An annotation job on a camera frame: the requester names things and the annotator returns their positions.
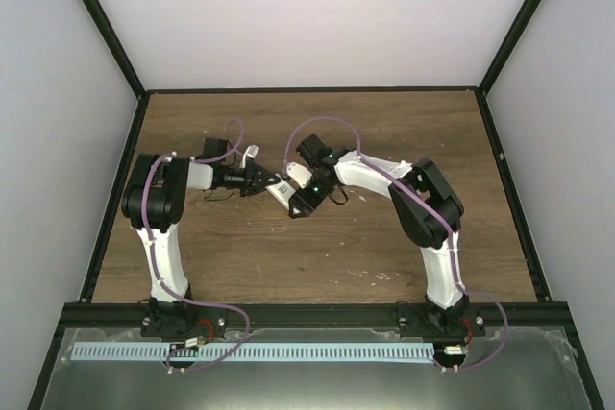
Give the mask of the white remote control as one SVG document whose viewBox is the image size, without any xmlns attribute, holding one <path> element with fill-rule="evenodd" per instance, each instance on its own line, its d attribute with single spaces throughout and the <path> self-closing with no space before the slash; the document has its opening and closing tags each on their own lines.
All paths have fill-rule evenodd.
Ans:
<svg viewBox="0 0 615 410">
<path fill-rule="evenodd" d="M 279 179 L 276 183 L 268 184 L 266 186 L 266 190 L 285 208 L 286 211 L 289 211 L 289 201 L 296 190 L 288 181 Z"/>
</svg>

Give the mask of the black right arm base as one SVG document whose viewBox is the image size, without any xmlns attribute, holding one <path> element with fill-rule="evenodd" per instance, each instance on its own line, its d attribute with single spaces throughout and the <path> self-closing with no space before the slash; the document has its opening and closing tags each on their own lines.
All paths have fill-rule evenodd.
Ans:
<svg viewBox="0 0 615 410">
<path fill-rule="evenodd" d="M 431 301 L 423 303 L 397 303 L 395 316 L 400 329 L 413 336 L 427 338 L 456 338 L 471 333 L 483 337 L 485 327 L 476 322 L 478 310 L 462 298 L 453 307 L 446 309 Z"/>
</svg>

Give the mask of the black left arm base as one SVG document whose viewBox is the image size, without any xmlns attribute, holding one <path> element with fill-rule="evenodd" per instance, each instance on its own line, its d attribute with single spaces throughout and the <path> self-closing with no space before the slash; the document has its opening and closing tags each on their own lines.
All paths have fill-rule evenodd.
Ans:
<svg viewBox="0 0 615 410">
<path fill-rule="evenodd" d="M 244 334 L 251 330 L 247 313 L 237 306 L 224 303 L 141 300 L 144 308 L 141 334 L 166 340 L 182 340 L 203 336 L 208 341 L 222 338 L 238 321 L 236 327 Z"/>
</svg>

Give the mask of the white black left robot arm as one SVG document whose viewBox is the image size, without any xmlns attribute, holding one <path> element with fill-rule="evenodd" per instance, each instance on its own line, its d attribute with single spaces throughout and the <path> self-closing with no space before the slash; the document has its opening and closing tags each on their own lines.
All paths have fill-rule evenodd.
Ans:
<svg viewBox="0 0 615 410">
<path fill-rule="evenodd" d="M 121 211 L 146 253 L 152 301 L 172 303 L 191 297 L 179 247 L 179 222 L 188 190 L 224 188 L 241 197 L 268 192 L 288 206 L 291 186 L 258 165 L 257 153 L 255 145 L 240 154 L 226 139 L 207 138 L 197 157 L 137 156 L 121 199 Z"/>
</svg>

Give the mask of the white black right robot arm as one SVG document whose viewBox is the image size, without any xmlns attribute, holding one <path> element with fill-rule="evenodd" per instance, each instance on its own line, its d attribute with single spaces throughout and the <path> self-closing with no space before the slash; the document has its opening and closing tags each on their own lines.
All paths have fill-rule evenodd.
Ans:
<svg viewBox="0 0 615 410">
<path fill-rule="evenodd" d="M 456 307 L 464 298 L 458 240 L 464 206 L 438 166 L 428 158 L 394 162 L 358 149 L 334 150 L 317 135 L 297 147 L 302 164 L 286 161 L 283 172 L 298 189 L 290 216 L 308 217 L 337 187 L 366 189 L 389 199 L 406 237 L 419 247 L 427 278 L 430 330 L 440 336 L 461 324 Z"/>
</svg>

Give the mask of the metal front plate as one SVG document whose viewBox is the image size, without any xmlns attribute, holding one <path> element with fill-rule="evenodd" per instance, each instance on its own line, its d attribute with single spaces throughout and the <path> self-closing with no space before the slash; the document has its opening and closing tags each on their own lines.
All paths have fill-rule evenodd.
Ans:
<svg viewBox="0 0 615 410">
<path fill-rule="evenodd" d="M 489 329 L 468 370 L 430 363 L 73 361 L 76 343 L 169 343 L 135 330 L 73 329 L 61 342 L 45 409 L 586 409 L 576 352 L 560 329 Z M 393 331 L 269 329 L 246 343 L 424 343 Z"/>
</svg>

